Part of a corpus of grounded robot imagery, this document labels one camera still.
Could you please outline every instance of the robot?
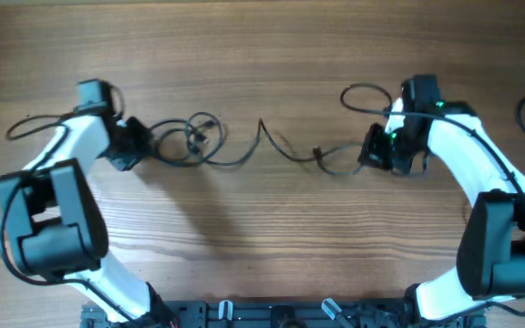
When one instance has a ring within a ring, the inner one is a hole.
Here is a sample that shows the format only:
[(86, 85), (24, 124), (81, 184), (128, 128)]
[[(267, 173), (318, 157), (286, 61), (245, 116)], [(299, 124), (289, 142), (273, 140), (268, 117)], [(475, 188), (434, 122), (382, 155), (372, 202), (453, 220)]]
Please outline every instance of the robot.
[[(511, 238), (514, 229), (525, 231), (525, 176), (491, 141), (467, 103), (441, 98), (435, 76), (403, 82), (401, 97), (384, 111), (348, 105), (345, 95), (354, 87), (341, 95), (345, 107), (387, 118), (384, 127), (373, 124), (366, 134), (360, 165), (408, 173), (416, 154), (435, 155), (473, 209), (455, 267), (407, 287), (404, 297), (164, 302), (108, 250), (107, 228), (85, 179), (95, 159), (106, 158), (117, 170), (132, 169), (149, 156), (154, 139), (139, 120), (124, 120), (116, 112), (111, 85), (98, 79), (78, 85), (80, 104), (73, 113), (41, 128), (57, 129), (42, 153), (22, 170), (0, 177), (5, 266), (24, 282), (68, 284), (84, 293), (95, 304), (83, 307), (81, 328), (480, 328), (490, 306), (525, 316), (505, 304), (525, 298), (525, 239)], [(33, 220), (51, 206), (59, 207), (59, 217)]]

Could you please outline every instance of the wooden table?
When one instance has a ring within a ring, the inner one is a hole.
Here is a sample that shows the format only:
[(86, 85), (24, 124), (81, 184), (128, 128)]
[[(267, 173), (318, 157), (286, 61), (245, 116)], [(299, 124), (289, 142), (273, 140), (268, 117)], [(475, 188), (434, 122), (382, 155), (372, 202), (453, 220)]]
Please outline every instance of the wooden table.
[[(397, 95), (402, 80), (436, 73), (465, 99), (525, 173), (513, 109), (525, 95), (525, 1), (232, 2), (0, 8), (0, 175), (21, 169), (50, 133), (15, 143), (30, 115), (76, 105), (75, 84), (121, 87), (128, 115), (150, 125), (209, 111), (229, 131), (216, 159), (238, 158), (264, 118), (282, 145), (308, 155), (361, 140), (380, 118), (343, 109), (358, 81)], [(375, 93), (356, 95), (382, 107)], [(168, 143), (182, 152), (180, 140)], [(352, 168), (358, 149), (334, 156)], [(424, 178), (375, 169), (332, 177), (282, 158), (264, 141), (234, 170), (173, 169), (146, 160), (128, 173), (99, 160), (89, 184), (111, 250), (166, 300), (400, 296), (455, 263), (468, 217), (439, 159)], [(37, 289), (0, 261), (0, 326), (75, 327), (86, 300)], [(525, 327), (500, 310), (491, 327)]]

